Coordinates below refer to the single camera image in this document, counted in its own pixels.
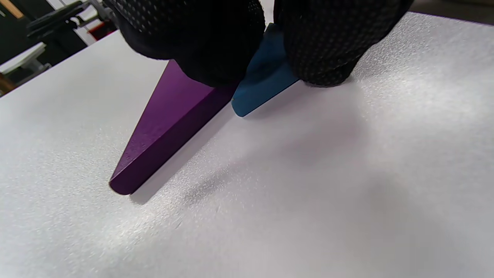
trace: black glove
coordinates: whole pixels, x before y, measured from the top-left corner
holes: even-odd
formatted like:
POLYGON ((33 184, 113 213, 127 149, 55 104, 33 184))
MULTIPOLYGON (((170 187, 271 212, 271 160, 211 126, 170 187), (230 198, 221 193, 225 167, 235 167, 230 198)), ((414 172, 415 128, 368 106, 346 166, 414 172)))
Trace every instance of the black glove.
MULTIPOLYGON (((258 0, 107 0, 138 53, 175 59, 212 87, 241 80, 264 32, 258 0)), ((301 80, 334 86, 398 23, 413 0, 276 0, 288 62, 301 80)))
POLYGON ((240 81, 264 33, 258 0, 107 0, 127 43, 154 59, 175 59, 211 87, 240 81))

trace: purple block edge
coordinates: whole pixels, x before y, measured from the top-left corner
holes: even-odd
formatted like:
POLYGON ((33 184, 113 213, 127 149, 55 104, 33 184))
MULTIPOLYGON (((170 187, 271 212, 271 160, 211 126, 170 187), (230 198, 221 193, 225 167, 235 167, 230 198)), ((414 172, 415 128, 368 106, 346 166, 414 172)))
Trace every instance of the purple block edge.
POLYGON ((209 120, 211 120, 232 98, 238 84, 214 88, 185 116, 176 122, 134 160, 119 170, 121 160, 110 179, 110 187, 118 194, 134 193, 166 161, 168 161, 185 143, 192 138, 209 120))

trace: blue triangular block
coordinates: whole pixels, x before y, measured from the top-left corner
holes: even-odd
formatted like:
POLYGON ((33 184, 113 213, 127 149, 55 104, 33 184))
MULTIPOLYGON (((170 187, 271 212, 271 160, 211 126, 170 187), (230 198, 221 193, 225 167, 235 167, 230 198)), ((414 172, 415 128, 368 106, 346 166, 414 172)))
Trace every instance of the blue triangular block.
POLYGON ((247 74, 235 91, 232 107, 244 117, 297 81, 287 62, 283 33, 270 23, 247 67, 247 74))

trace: purple triangular block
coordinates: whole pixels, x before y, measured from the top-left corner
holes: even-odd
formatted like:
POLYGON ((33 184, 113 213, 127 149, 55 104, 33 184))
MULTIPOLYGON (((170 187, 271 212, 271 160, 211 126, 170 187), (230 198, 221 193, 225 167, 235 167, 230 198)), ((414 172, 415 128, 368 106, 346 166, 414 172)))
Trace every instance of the purple triangular block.
POLYGON ((231 99, 237 84, 211 88, 171 60, 117 164, 110 187, 134 193, 231 99))

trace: wooden panel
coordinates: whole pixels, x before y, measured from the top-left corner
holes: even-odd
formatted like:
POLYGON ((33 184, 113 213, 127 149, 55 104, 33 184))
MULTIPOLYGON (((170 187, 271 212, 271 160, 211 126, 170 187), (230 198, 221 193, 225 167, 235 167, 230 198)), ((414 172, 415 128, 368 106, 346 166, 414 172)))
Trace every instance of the wooden panel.
POLYGON ((15 84, 0 73, 0 96, 7 94, 15 89, 15 84))
POLYGON ((10 0, 0 0, 2 4, 15 18, 19 19, 24 16, 24 14, 10 1, 10 0))

